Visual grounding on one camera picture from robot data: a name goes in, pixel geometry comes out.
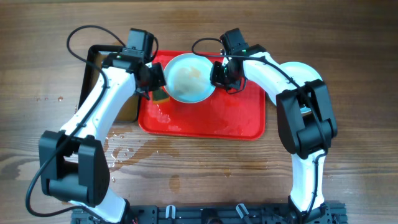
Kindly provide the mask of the orange green sponge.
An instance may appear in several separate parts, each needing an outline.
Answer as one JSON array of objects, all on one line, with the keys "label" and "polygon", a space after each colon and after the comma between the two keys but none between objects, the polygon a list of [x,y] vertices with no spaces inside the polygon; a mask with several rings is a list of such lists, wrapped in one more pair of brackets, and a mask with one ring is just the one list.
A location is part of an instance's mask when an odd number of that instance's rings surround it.
[{"label": "orange green sponge", "polygon": [[159,88],[152,92],[152,103],[155,105],[166,103],[169,100],[170,97],[163,88]]}]

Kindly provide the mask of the white plate top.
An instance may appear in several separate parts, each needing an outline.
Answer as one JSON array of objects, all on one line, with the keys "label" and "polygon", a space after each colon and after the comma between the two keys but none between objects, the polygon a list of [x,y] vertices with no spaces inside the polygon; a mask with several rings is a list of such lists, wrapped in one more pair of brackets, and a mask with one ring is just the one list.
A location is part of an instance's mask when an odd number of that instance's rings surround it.
[{"label": "white plate top", "polygon": [[213,63],[193,53],[171,59],[164,68],[165,90],[181,103],[199,103],[210,97],[215,86],[210,82]]}]

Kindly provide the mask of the white plate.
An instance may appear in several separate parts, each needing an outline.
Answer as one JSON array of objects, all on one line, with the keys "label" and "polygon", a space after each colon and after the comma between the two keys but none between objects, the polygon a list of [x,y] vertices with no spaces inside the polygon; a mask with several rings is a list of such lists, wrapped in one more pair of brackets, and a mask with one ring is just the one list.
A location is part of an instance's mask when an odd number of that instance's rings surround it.
[{"label": "white plate", "polygon": [[[298,85],[304,86],[305,82],[314,80],[322,80],[320,74],[311,66],[302,62],[285,62],[277,67],[286,75],[293,79]],[[271,89],[266,90],[271,102],[276,105],[276,95],[282,93],[284,90],[294,90],[296,86],[289,82],[283,74],[274,67],[268,65],[267,75],[271,81]]]},{"label": "white plate", "polygon": [[181,103],[199,103],[210,97],[215,86],[210,82],[213,63],[193,53],[171,59],[164,68],[165,90]]}]

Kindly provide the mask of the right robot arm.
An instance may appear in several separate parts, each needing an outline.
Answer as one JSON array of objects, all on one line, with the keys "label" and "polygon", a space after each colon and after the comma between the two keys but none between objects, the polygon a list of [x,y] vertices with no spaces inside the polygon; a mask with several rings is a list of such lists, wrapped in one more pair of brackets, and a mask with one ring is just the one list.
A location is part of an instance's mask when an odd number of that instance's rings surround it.
[{"label": "right robot arm", "polygon": [[245,81],[261,87],[277,107],[278,133],[292,156],[289,205],[300,223],[321,216],[323,166],[338,128],[328,88],[319,73],[301,62],[277,63],[253,46],[213,64],[211,84],[240,91]]}]

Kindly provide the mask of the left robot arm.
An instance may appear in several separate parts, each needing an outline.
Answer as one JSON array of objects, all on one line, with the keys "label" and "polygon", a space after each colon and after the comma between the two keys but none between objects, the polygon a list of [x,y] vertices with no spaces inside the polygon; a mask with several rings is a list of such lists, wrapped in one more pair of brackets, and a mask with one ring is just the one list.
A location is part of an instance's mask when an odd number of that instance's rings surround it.
[{"label": "left robot arm", "polygon": [[83,210],[105,223],[121,223],[128,202],[109,187],[110,172],[103,144],[119,111],[135,94],[165,85],[160,63],[111,53],[86,100],[59,131],[39,139],[40,169],[35,180],[43,193]]}]

